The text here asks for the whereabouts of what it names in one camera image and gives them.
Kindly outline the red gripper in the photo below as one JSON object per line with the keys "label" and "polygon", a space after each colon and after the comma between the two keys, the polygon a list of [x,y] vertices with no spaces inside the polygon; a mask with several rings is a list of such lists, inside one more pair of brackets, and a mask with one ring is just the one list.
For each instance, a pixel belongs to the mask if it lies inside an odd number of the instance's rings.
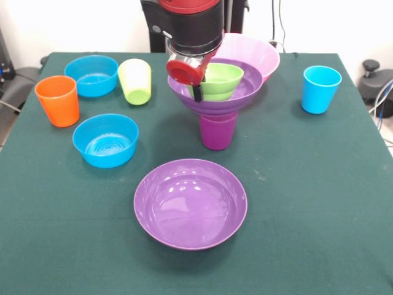
{"label": "red gripper", "polygon": [[183,55],[169,50],[166,70],[170,77],[179,83],[192,86],[195,102],[203,101],[201,82],[211,58],[216,54],[212,51],[206,55]]}

